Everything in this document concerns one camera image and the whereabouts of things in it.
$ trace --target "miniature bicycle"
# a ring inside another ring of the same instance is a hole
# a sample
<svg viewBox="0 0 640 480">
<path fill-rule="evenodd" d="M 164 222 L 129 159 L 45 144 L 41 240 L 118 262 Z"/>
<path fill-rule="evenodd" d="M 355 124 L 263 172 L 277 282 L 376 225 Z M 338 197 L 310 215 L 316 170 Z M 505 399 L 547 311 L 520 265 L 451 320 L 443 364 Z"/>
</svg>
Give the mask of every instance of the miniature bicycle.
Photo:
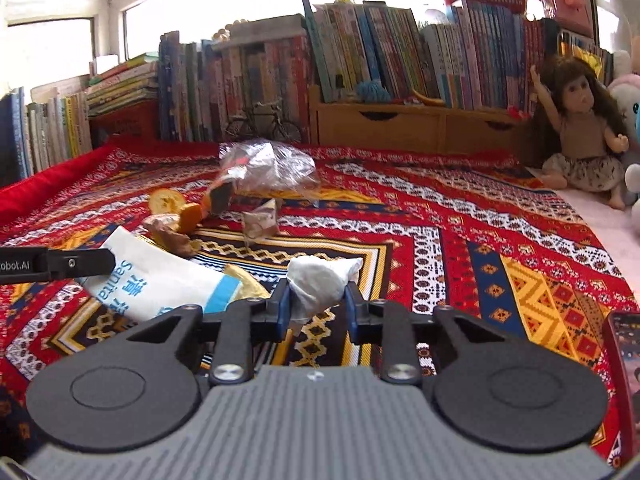
<svg viewBox="0 0 640 480">
<path fill-rule="evenodd" d="M 257 116 L 271 116 L 273 117 L 273 128 L 268 134 L 268 139 L 284 142 L 302 142 L 302 134 L 298 127 L 290 121 L 280 119 L 280 111 L 282 111 L 278 105 L 280 101 L 279 99 L 273 103 L 256 103 L 251 107 L 242 108 L 246 116 L 231 117 L 231 122 L 223 132 L 223 140 L 225 142 L 238 142 L 260 137 L 261 134 L 256 126 L 255 118 Z M 258 108 L 262 107 L 267 107 L 271 111 L 268 113 L 256 112 Z"/>
</svg>

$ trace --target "drawer handle cutout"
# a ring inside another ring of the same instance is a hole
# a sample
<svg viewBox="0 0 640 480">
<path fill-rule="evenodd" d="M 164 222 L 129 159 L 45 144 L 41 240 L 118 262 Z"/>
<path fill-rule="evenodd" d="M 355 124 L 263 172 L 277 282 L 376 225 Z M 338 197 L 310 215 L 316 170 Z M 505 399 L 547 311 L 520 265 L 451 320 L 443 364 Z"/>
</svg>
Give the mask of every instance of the drawer handle cutout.
<svg viewBox="0 0 640 480">
<path fill-rule="evenodd" d="M 513 128 L 513 124 L 509 123 L 500 123 L 498 121 L 485 121 L 486 125 L 498 132 L 506 132 Z"/>
<path fill-rule="evenodd" d="M 393 119 L 397 113 L 395 112 L 360 112 L 361 115 L 369 121 L 389 121 Z"/>
</svg>

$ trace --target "bicycle wheel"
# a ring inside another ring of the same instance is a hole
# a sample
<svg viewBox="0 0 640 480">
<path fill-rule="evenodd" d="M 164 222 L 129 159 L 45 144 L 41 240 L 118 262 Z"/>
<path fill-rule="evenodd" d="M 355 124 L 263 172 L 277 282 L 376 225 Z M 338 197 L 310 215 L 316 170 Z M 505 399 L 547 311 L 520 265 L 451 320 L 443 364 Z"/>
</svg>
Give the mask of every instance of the bicycle wheel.
<svg viewBox="0 0 640 480">
<path fill-rule="evenodd" d="M 222 140 L 225 142 L 238 142 L 239 140 L 251 137 L 251 125 L 246 119 L 233 119 L 222 133 Z"/>
<path fill-rule="evenodd" d="M 280 142 L 302 142 L 302 133 L 294 123 L 289 121 L 277 123 L 273 127 L 271 137 Z"/>
</svg>

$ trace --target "doll's skirt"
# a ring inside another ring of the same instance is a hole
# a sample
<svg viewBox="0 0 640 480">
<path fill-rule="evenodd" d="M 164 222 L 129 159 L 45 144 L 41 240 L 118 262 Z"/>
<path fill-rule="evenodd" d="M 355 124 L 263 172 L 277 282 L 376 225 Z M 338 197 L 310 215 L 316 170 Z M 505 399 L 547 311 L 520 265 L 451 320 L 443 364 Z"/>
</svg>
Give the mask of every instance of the doll's skirt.
<svg viewBox="0 0 640 480">
<path fill-rule="evenodd" d="M 613 189 L 625 177 L 622 163 L 610 155 L 569 158 L 555 153 L 545 161 L 542 169 L 561 173 L 572 187 L 591 192 Z"/>
</svg>

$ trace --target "doll's hand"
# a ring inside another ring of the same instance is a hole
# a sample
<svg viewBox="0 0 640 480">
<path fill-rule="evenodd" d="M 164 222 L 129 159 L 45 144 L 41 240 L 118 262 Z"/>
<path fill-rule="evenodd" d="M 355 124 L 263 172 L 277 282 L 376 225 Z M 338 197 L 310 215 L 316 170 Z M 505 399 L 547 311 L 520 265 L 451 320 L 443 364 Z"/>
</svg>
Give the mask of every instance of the doll's hand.
<svg viewBox="0 0 640 480">
<path fill-rule="evenodd" d="M 538 71 L 536 70 L 535 65 L 531 65 L 530 72 L 531 72 L 531 80 L 533 81 L 533 86 L 537 88 L 538 86 L 542 85 L 540 81 L 540 74 L 538 74 Z"/>
<path fill-rule="evenodd" d="M 629 149 L 629 139 L 624 135 L 617 136 L 615 144 L 616 149 L 614 151 L 617 153 L 624 153 Z"/>
</svg>

